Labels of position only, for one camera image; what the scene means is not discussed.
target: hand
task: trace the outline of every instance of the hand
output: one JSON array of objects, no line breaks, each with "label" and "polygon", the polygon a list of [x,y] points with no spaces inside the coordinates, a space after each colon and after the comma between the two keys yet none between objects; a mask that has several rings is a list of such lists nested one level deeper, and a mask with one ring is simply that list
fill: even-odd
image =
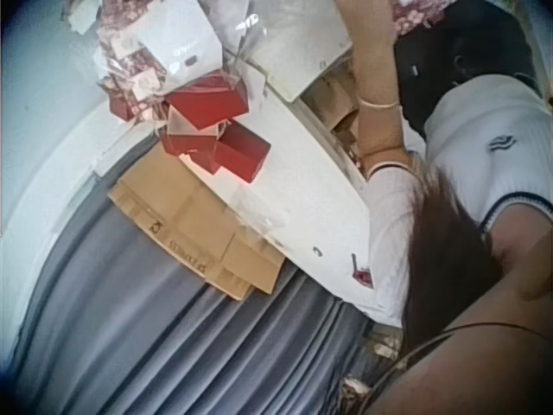
[{"label": "hand", "polygon": [[355,54],[370,53],[374,47],[393,47],[397,31],[390,1],[336,0]]}]

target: paper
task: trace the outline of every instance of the paper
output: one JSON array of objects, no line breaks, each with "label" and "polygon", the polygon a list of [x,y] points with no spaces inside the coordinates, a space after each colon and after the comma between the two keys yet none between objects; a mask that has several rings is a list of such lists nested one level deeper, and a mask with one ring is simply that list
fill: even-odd
[{"label": "paper", "polygon": [[129,31],[168,71],[164,92],[223,66],[222,45],[196,0],[155,1]]},{"label": "paper", "polygon": [[158,93],[162,87],[159,79],[157,79],[156,70],[153,67],[139,73],[137,76],[133,77],[131,81],[132,93],[135,94],[138,102]]},{"label": "paper", "polygon": [[184,118],[173,106],[169,108],[169,116],[167,123],[167,133],[171,136],[209,136],[217,137],[221,123],[217,123],[210,127],[198,130]]},{"label": "paper", "polygon": [[122,32],[117,32],[111,38],[111,48],[113,49],[115,57],[121,60],[130,54],[138,52],[143,46],[131,32],[124,30]]},{"label": "paper", "polygon": [[99,7],[99,0],[84,0],[71,10],[71,14],[67,18],[71,24],[71,30],[79,35],[84,35],[96,22]]}]

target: red box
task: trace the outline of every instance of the red box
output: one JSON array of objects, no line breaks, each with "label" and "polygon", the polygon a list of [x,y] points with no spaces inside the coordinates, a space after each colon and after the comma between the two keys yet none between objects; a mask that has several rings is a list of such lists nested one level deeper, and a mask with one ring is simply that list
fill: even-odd
[{"label": "red box", "polygon": [[170,93],[166,100],[194,127],[203,130],[249,111],[244,81],[239,80],[235,86],[233,82],[227,74],[217,72]]},{"label": "red box", "polygon": [[119,117],[123,121],[127,122],[131,121],[135,117],[123,95],[115,98],[110,95],[110,112],[116,117]]},{"label": "red box", "polygon": [[269,154],[270,144],[235,121],[215,146],[215,162],[251,183]]},{"label": "red box", "polygon": [[190,160],[212,175],[217,173],[221,168],[221,165],[215,162],[215,153],[213,151],[208,153],[202,151],[191,153]]},{"label": "red box", "polygon": [[160,135],[166,153],[173,156],[195,152],[212,152],[215,150],[216,137],[212,136],[172,136],[167,132]]}]

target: shirt logo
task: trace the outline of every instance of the shirt logo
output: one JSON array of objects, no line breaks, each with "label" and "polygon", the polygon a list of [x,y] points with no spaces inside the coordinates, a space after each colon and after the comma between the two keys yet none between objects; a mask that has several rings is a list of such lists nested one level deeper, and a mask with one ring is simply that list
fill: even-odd
[{"label": "shirt logo", "polygon": [[487,147],[491,152],[497,150],[509,150],[516,143],[517,139],[514,136],[499,136],[494,138],[494,140],[492,140]]}]

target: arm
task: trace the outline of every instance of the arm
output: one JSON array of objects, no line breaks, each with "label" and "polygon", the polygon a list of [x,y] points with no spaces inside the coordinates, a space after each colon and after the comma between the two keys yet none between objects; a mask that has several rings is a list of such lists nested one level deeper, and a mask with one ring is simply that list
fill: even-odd
[{"label": "arm", "polygon": [[[388,0],[337,0],[337,5],[353,42],[359,97],[375,105],[399,104],[393,50],[397,34]],[[399,105],[389,109],[361,105],[358,146],[367,172],[380,163],[410,166]]]}]

